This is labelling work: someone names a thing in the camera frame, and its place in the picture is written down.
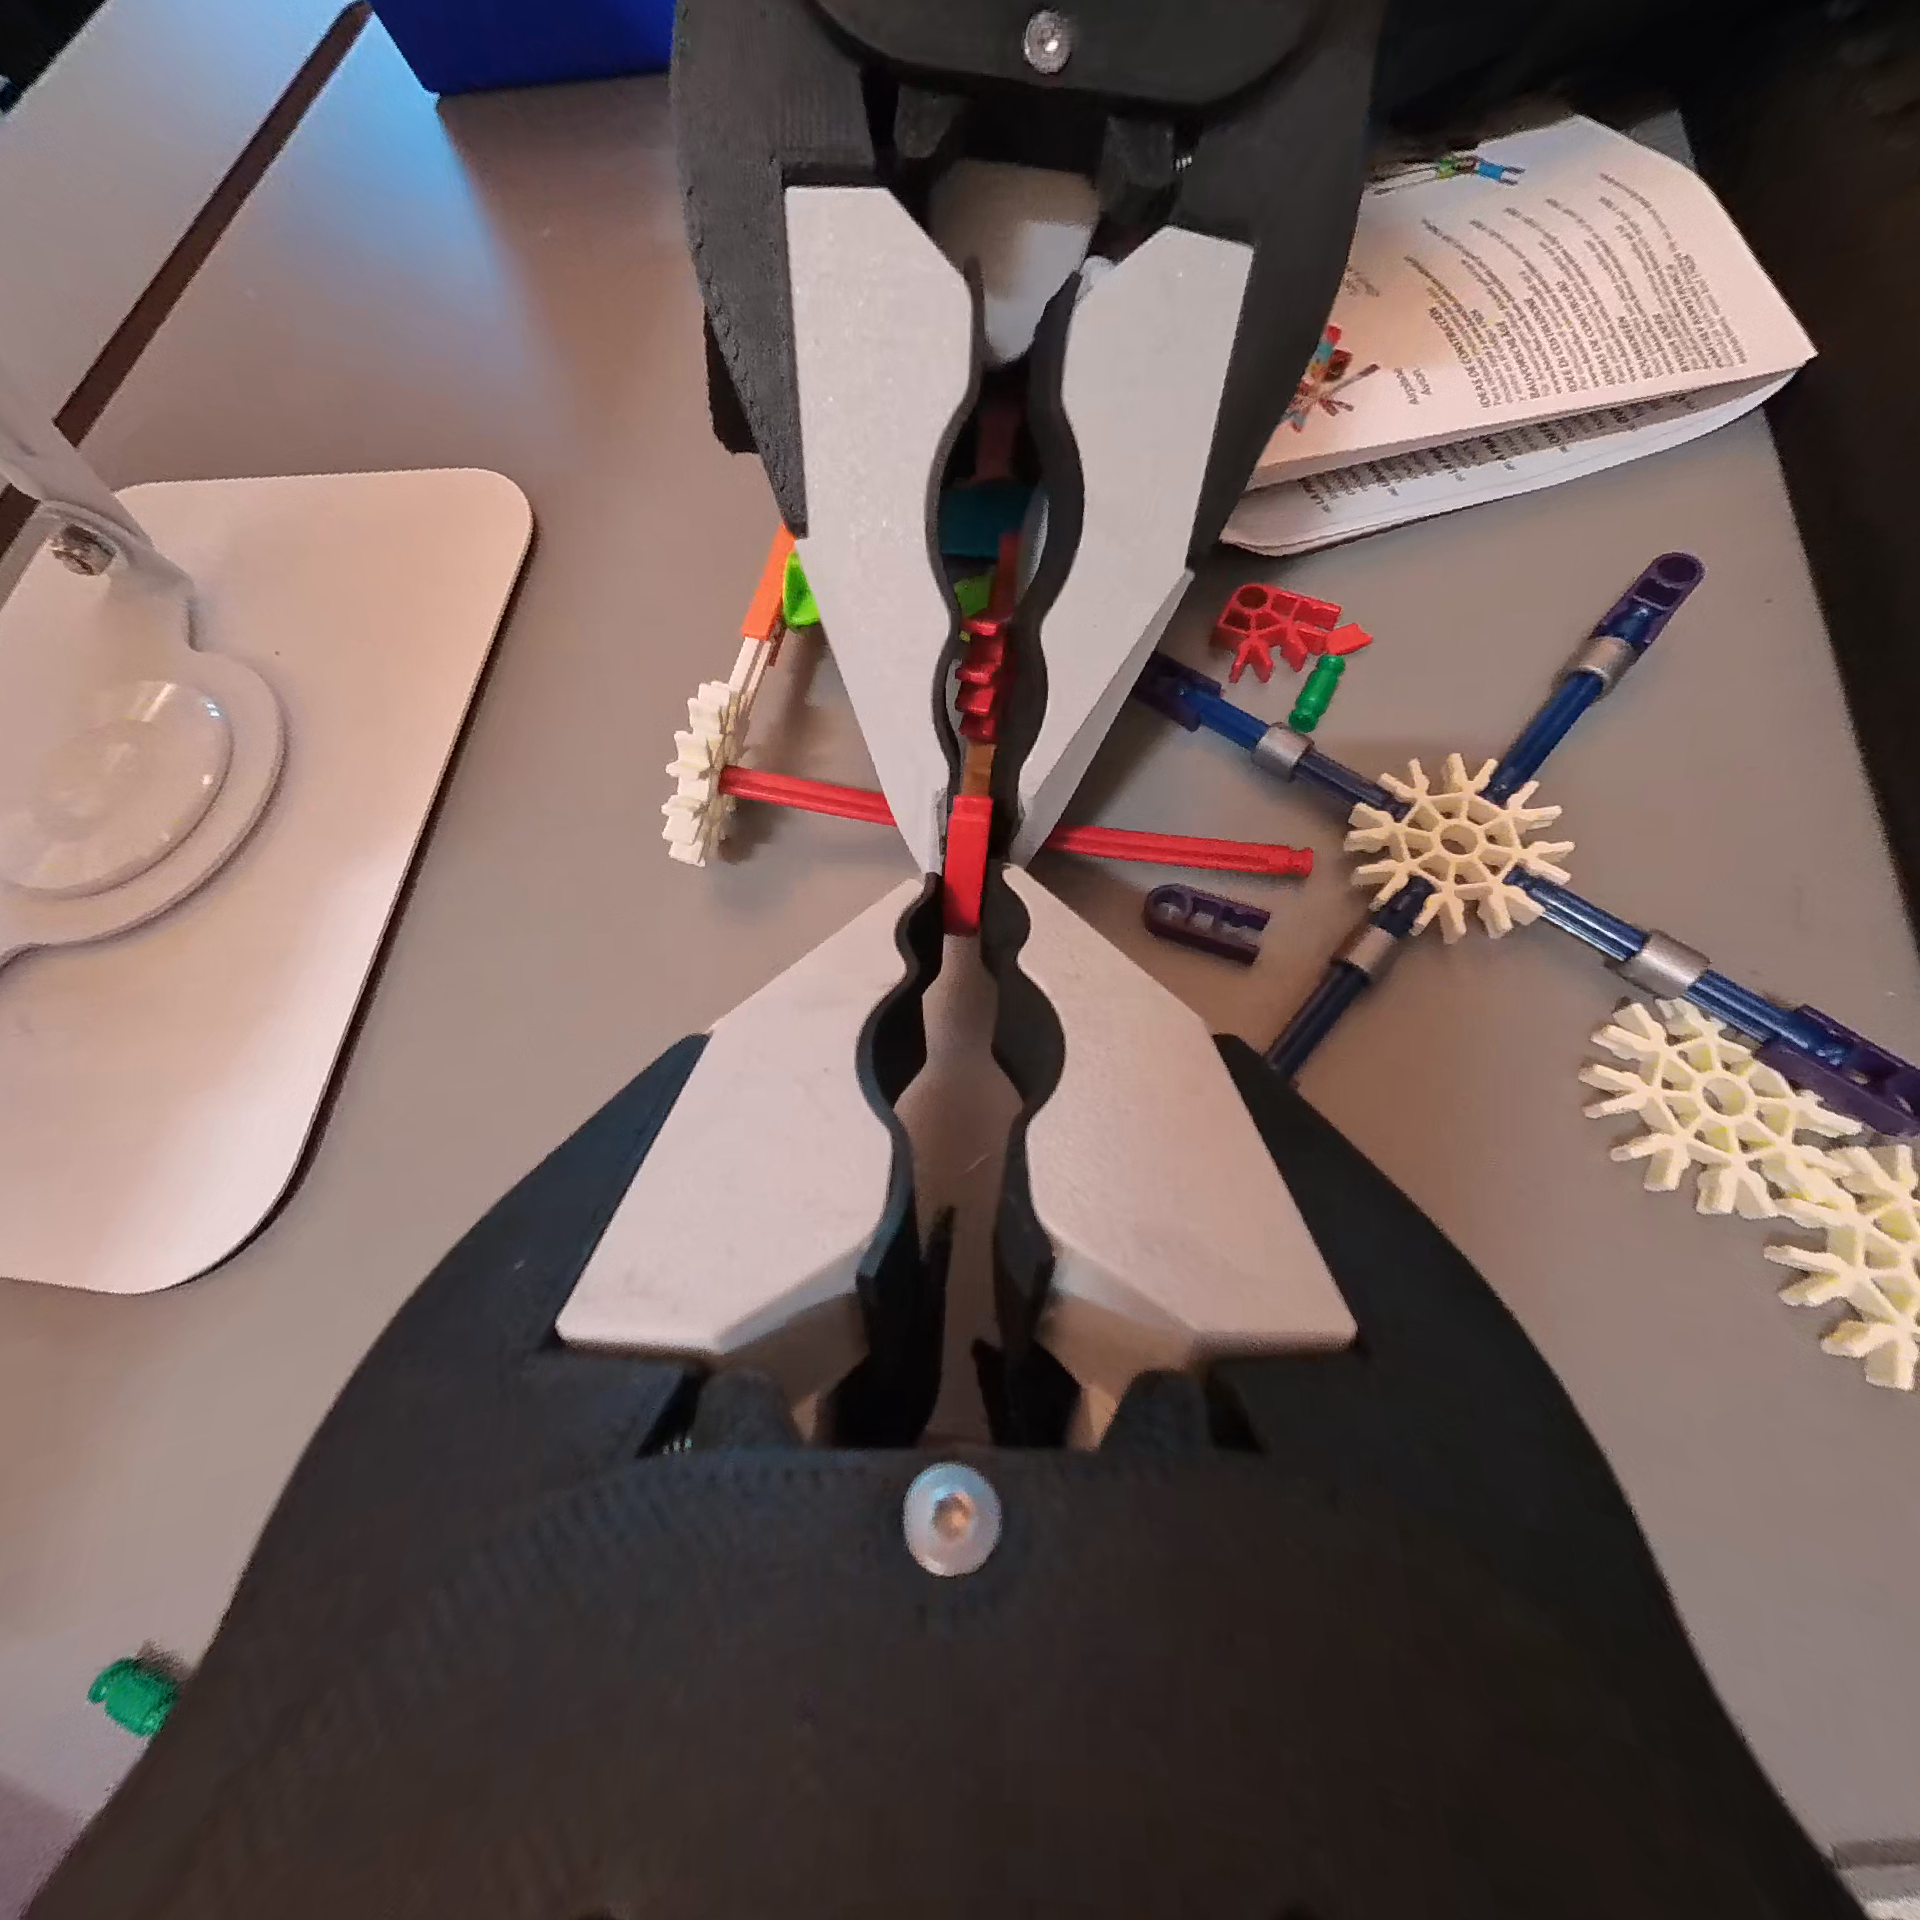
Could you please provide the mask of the printed instruction leaflet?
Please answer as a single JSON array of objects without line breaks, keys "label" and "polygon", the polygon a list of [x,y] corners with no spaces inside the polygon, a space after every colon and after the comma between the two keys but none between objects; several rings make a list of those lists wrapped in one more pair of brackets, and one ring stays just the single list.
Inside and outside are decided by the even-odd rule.
[{"label": "printed instruction leaflet", "polygon": [[1303,385],[1223,526],[1266,558],[1604,473],[1817,357],[1687,163],[1588,118],[1406,163],[1359,200]]}]

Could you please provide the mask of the cream snowflake toy connector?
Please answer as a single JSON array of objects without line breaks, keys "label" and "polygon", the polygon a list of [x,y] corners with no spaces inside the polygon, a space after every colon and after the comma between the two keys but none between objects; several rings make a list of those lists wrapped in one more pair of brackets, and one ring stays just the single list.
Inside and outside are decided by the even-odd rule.
[{"label": "cream snowflake toy connector", "polygon": [[1794,1272],[1788,1306],[1829,1311],[1825,1357],[1856,1361],[1870,1385],[1913,1393],[1918,1368],[1918,1173],[1909,1144],[1848,1145],[1829,1186],[1777,1192],[1777,1210],[1817,1243],[1770,1243]]},{"label": "cream snowflake toy connector", "polygon": [[1850,1207],[1845,1145],[1858,1121],[1765,1065],[1685,1000],[1625,1002],[1591,1033],[1586,1119],[1616,1128],[1612,1161],[1649,1194],[1693,1192],[1703,1216],[1817,1219]]}]

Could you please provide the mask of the blue plastic bin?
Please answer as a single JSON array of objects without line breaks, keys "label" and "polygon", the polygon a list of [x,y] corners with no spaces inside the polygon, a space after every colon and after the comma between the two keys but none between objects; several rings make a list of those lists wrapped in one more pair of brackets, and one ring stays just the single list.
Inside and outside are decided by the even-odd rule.
[{"label": "blue plastic bin", "polygon": [[526,89],[666,69],[674,3],[369,3],[429,94]]}]

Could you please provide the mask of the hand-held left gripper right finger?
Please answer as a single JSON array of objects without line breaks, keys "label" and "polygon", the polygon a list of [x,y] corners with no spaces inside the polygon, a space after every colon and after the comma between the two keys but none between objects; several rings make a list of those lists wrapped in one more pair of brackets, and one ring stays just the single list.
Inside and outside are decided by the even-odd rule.
[{"label": "hand-held left gripper right finger", "polygon": [[1095,1442],[1140,1377],[1348,1350],[1201,1017],[1025,873],[990,875],[977,941],[1020,1095],[991,1232],[1001,1435]]}]

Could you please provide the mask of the multicolour toy rod assembly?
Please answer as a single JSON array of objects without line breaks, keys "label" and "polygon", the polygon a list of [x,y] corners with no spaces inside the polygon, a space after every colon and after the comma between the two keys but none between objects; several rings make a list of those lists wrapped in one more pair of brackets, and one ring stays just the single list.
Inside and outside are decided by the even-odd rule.
[{"label": "multicolour toy rod assembly", "polygon": [[[962,657],[951,673],[951,719],[964,745],[964,769],[962,791],[948,806],[945,821],[958,831],[958,842],[944,856],[944,914],[954,933],[970,933],[977,925],[991,838],[990,786],[1006,641],[1025,513],[1034,497],[1014,479],[1016,430],[1016,408],[993,400],[976,445],[976,471],[944,493],[940,515],[940,555],[959,568],[948,593],[962,617]],[[663,842],[677,863],[693,869],[713,863],[728,838],[738,803],[895,826],[887,799],[877,791],[774,776],[748,765],[751,713],[783,641],[820,622],[798,541],[776,534],[740,622],[733,667],[726,680],[709,680],[687,698],[687,723],[677,734],[677,752],[665,769],[674,789],[663,806]],[[1311,854],[1303,849],[1108,827],[1056,827],[1045,850],[1201,873],[1303,879],[1311,872]]]}]

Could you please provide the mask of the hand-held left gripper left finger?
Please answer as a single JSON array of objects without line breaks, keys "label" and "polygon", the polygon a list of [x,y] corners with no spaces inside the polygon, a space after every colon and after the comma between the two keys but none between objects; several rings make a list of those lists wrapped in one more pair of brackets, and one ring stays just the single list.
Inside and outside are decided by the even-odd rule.
[{"label": "hand-held left gripper left finger", "polygon": [[853,1445],[940,1395],[948,1230],[895,1112],[925,1065],[944,890],[908,880],[705,1033],[560,1311],[573,1350],[748,1368]]}]

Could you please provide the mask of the blue rod cross toy assembly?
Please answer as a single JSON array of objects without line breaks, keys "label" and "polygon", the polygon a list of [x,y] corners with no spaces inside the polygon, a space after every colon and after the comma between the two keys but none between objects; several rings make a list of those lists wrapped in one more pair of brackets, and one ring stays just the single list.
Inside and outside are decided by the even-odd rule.
[{"label": "blue rod cross toy assembly", "polygon": [[1689,552],[1645,565],[1506,752],[1479,771],[1449,755],[1437,776],[1412,761],[1406,776],[1369,779],[1313,744],[1317,711],[1304,696],[1286,723],[1269,725],[1173,657],[1157,653],[1145,661],[1136,683],[1143,704],[1185,731],[1229,741],[1281,783],[1348,806],[1343,850],[1362,857],[1353,875],[1370,893],[1370,911],[1266,1050],[1274,1073],[1298,1075],[1416,933],[1439,928],[1454,945],[1471,921],[1490,938],[1548,921],[1600,953],[1637,993],[1677,1000],[1754,1040],[1765,1069],[1839,1115],[1882,1137],[1914,1137],[1914,1063],[1813,1007],[1790,1008],[1750,993],[1670,935],[1575,894],[1565,872],[1569,847],[1544,838],[1559,816],[1534,801],[1548,758],[1645,657],[1704,575]]}]

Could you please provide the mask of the purple toy clip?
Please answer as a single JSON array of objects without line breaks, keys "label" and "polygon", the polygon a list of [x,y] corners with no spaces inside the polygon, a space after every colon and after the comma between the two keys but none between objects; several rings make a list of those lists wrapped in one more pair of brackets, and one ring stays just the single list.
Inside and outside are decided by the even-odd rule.
[{"label": "purple toy clip", "polygon": [[1183,882],[1162,882],[1145,897],[1140,920],[1165,945],[1247,970],[1260,959],[1271,912]]}]

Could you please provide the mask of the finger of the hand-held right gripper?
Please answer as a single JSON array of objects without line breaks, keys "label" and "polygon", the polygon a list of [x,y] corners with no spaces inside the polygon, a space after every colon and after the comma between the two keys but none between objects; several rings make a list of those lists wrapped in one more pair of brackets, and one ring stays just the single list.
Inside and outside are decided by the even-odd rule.
[{"label": "finger of the hand-held right gripper", "polygon": [[936,494],[976,394],[976,297],[876,186],[783,192],[804,536],[800,561],[879,791],[922,873],[952,786],[944,661],[958,614]]},{"label": "finger of the hand-held right gripper", "polygon": [[1253,251],[1162,226],[1082,281],[1060,403],[1078,493],[1049,498],[1068,561],[1040,622],[1046,702],[1025,752],[1013,863],[1031,863],[1128,701],[1191,579],[1188,547]]}]

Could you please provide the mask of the red toy connector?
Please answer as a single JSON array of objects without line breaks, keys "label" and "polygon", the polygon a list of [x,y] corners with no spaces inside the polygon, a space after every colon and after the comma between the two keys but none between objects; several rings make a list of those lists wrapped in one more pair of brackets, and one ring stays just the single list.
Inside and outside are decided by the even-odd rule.
[{"label": "red toy connector", "polygon": [[1274,586],[1242,584],[1215,615],[1212,646],[1232,657],[1229,683],[1239,683],[1247,670],[1260,683],[1269,683],[1274,661],[1292,673],[1303,673],[1309,659],[1326,655],[1340,617],[1340,603]]}]

